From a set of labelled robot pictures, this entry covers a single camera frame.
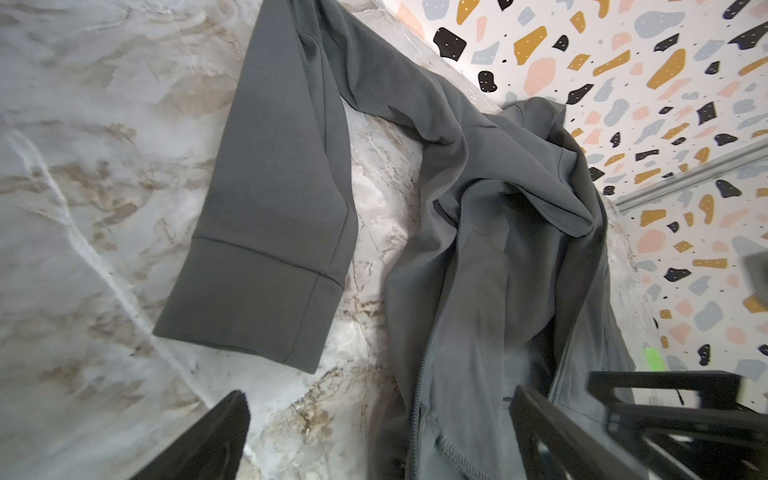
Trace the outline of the dark grey zip jacket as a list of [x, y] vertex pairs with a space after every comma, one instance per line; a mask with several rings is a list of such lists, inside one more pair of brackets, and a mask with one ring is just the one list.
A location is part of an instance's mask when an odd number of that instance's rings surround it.
[[633, 362], [610, 305], [606, 212], [564, 106], [482, 113], [334, 1], [262, 4], [155, 334], [317, 369], [358, 234], [347, 107], [424, 146], [420, 221], [384, 286], [400, 396], [373, 476], [523, 477], [519, 386], [617, 453], [586, 383]]

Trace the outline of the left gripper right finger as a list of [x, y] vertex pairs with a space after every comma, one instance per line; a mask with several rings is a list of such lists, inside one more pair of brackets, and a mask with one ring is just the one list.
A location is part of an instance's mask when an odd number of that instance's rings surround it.
[[602, 416], [577, 423], [536, 389], [519, 386], [509, 405], [526, 479], [658, 479], [652, 465], [606, 432]]

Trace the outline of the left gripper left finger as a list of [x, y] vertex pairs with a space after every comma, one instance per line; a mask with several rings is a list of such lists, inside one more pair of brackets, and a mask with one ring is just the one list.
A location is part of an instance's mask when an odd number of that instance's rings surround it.
[[132, 479], [233, 480], [242, 460], [249, 425], [246, 395], [234, 390]]

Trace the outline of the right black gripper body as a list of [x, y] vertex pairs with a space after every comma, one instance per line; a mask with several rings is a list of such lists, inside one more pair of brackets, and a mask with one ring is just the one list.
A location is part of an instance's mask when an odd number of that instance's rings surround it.
[[[767, 416], [738, 403], [744, 378], [726, 371], [594, 372], [587, 390], [605, 430], [661, 479], [765, 479]], [[699, 406], [627, 403], [619, 389], [689, 390]]]

